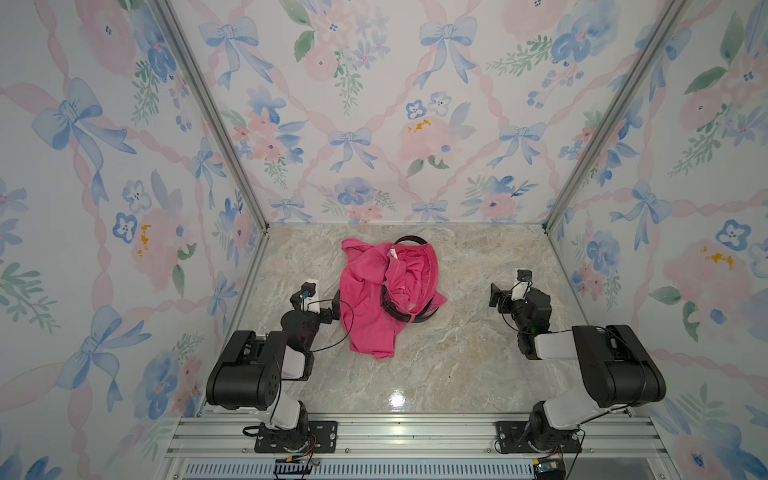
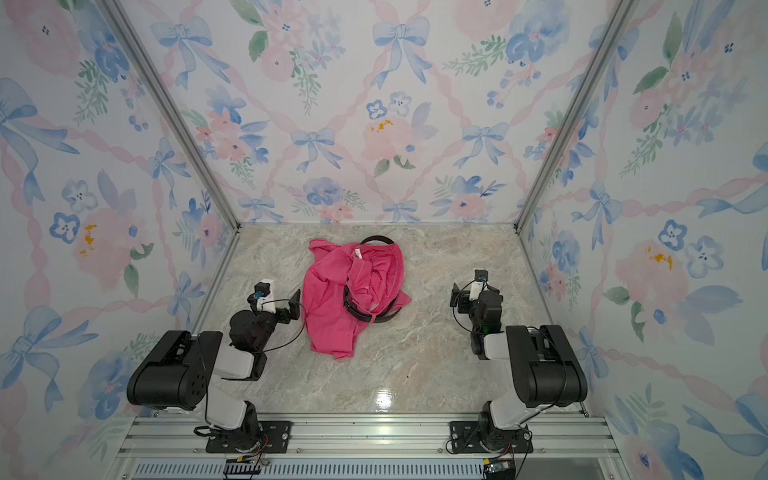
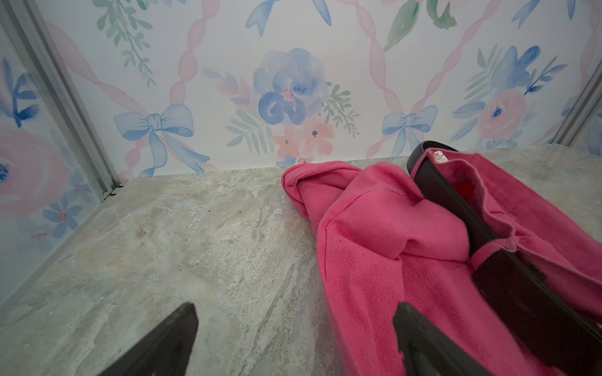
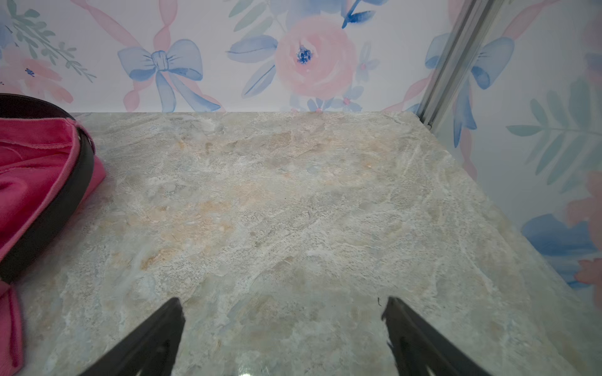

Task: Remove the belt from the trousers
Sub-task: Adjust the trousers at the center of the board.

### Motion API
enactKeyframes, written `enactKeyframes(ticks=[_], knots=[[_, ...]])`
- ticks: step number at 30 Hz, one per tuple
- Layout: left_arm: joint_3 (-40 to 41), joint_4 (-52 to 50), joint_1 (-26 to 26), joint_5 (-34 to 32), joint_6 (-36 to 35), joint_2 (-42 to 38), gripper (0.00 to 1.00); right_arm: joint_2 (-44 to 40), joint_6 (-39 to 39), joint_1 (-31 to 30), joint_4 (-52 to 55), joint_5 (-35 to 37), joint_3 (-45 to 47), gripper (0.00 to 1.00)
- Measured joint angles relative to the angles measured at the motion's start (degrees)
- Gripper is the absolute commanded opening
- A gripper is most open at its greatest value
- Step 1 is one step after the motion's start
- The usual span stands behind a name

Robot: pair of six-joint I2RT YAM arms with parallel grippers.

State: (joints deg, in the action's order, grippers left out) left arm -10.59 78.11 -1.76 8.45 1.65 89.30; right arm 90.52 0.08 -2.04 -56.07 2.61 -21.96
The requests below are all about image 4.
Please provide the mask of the pink trousers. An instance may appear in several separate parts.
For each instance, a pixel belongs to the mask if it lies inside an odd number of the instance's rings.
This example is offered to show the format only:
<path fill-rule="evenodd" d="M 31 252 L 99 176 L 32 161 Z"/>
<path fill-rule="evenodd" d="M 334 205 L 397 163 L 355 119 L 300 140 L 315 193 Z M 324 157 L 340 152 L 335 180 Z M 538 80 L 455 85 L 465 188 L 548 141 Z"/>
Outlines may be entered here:
<path fill-rule="evenodd" d="M 1 120 L 1 373 L 23 367 L 23 330 L 12 280 L 28 264 L 17 243 L 50 207 L 74 171 L 82 148 L 94 152 L 87 131 L 70 118 Z"/>

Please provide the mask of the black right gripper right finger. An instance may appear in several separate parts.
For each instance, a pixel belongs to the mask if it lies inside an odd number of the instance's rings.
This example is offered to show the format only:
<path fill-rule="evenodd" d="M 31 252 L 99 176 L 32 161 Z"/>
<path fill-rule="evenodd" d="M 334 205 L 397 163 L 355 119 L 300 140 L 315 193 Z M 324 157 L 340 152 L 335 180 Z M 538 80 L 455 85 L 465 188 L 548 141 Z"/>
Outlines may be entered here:
<path fill-rule="evenodd" d="M 389 297 L 381 319 L 399 375 L 490 375 L 398 297 Z"/>

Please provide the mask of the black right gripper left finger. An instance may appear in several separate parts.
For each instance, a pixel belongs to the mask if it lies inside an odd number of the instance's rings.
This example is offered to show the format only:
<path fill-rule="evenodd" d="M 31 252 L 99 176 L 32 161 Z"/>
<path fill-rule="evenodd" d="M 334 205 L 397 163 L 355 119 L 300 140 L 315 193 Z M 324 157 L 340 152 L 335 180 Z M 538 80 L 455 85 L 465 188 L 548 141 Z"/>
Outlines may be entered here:
<path fill-rule="evenodd" d="M 180 299 L 169 299 L 82 375 L 172 374 L 185 322 Z"/>

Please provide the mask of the black leather belt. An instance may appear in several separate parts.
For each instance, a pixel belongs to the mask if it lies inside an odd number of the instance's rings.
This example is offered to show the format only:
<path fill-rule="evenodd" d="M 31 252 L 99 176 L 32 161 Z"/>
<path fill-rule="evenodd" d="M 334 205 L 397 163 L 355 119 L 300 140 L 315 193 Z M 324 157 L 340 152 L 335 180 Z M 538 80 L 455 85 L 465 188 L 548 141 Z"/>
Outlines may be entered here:
<path fill-rule="evenodd" d="M 70 118 L 75 121 L 67 111 L 50 102 L 6 93 L 1 95 L 1 120 L 4 118 Z M 96 189 L 105 175 L 102 163 L 96 156 L 96 151 L 90 152 L 83 147 L 74 171 L 68 177 L 65 187 L 61 189 L 50 207 L 43 211 L 40 219 L 34 222 L 32 229 L 27 230 L 25 235 L 18 241 L 16 248 L 24 250 L 27 255 L 25 258 L 17 257 L 16 260 L 27 262 L 27 268 L 31 266 L 42 251 L 63 230 L 69 219 L 75 214 L 78 206 Z M 11 262 L 1 260 L 1 272 L 11 264 Z M 15 275 L 12 282 L 26 269 Z"/>

